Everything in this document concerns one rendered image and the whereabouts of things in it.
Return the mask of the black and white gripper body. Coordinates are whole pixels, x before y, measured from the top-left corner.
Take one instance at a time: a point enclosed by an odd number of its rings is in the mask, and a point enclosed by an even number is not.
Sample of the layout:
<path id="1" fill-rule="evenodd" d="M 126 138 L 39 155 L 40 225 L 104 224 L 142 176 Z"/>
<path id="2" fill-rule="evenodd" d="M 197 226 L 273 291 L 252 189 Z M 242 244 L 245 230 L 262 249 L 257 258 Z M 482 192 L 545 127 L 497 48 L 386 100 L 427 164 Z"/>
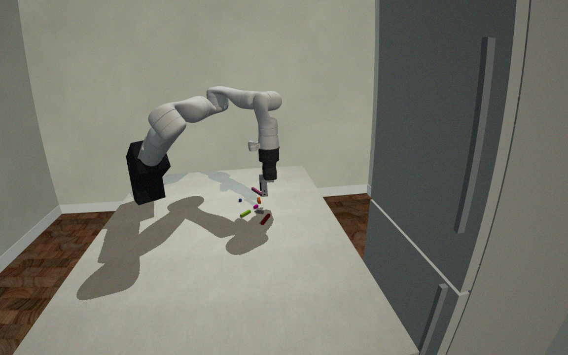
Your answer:
<path id="1" fill-rule="evenodd" d="M 259 153 L 259 161 L 262 162 L 262 175 L 265 180 L 277 179 L 277 162 L 279 160 L 278 134 L 274 136 L 258 135 L 258 142 L 248 142 L 249 151 Z"/>

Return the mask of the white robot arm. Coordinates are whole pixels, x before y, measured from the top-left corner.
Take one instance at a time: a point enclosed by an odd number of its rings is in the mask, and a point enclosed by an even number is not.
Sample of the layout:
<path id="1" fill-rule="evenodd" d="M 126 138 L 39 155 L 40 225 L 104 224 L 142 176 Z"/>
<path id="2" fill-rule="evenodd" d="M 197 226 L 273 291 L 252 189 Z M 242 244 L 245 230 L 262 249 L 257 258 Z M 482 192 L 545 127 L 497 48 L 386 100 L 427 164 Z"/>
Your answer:
<path id="1" fill-rule="evenodd" d="M 210 115 L 227 110 L 228 99 L 239 108 L 254 109 L 259 135 L 278 134 L 277 119 L 270 117 L 268 111 L 281 107 L 280 94 L 275 91 L 257 92 L 211 87 L 207 90 L 207 98 L 196 96 L 176 103 L 162 104 L 152 110 L 148 117 L 151 128 L 143 140 L 138 159 L 147 166 L 156 166 L 171 148 L 174 140 L 185 130 L 186 122 L 198 123 Z"/>

